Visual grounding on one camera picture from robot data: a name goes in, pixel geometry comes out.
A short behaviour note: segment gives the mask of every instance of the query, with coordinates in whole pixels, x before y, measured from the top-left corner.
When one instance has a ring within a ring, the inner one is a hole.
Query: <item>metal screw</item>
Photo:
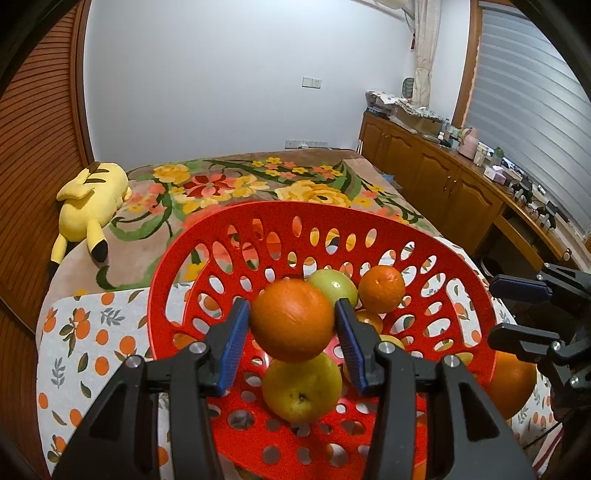
[[[462,361],[456,357],[455,355],[446,355],[443,357],[443,362],[448,366],[448,367],[452,367],[452,368],[456,368],[459,364],[462,363]]]
[[[138,368],[142,364],[142,358],[138,355],[132,355],[125,360],[125,366],[129,368]]]
[[[207,345],[203,342],[194,342],[189,346],[189,351],[196,355],[203,353],[205,350],[207,350]]]
[[[380,342],[378,345],[378,350],[389,355],[396,350],[396,346],[392,342]]]

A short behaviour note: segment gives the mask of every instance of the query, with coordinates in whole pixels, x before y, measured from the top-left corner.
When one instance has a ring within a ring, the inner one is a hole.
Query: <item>window blind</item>
[[[583,232],[591,230],[591,103],[516,8],[480,2],[482,39],[466,125],[501,147]]]

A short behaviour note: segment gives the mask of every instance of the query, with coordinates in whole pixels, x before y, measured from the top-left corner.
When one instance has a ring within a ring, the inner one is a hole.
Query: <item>floral blanket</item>
[[[41,308],[90,293],[144,288],[170,242],[188,226],[235,202],[285,200],[367,210],[431,234],[435,228],[352,150],[294,150],[205,158],[128,172],[132,197],[103,231],[109,257],[95,264],[85,242],[64,259]],[[193,281],[205,258],[198,249],[177,281]]]

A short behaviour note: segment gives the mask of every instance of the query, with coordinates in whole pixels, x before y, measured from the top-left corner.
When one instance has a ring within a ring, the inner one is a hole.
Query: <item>pikachu plush toy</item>
[[[107,259],[108,245],[102,228],[131,197],[128,183],[125,171],[116,163],[94,162],[62,187],[57,201],[64,205],[60,233],[51,250],[51,276],[64,260],[68,242],[86,238],[92,258],[99,263]]]

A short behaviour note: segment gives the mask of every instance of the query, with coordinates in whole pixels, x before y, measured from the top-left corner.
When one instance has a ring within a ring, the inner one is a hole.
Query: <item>cabinet door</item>
[[[375,165],[384,141],[383,130],[371,121],[364,119],[359,138],[363,141],[361,154]]]
[[[440,229],[448,189],[452,184],[452,178],[456,176],[458,166],[430,148],[421,146],[417,149],[417,182],[409,201],[427,220]]]
[[[488,233],[502,200],[468,172],[461,172],[450,189],[445,206],[443,236],[462,247],[468,255],[476,249]]]
[[[418,177],[418,144],[410,135],[392,131],[387,145],[382,171],[394,175],[402,187],[402,195],[412,203]]]

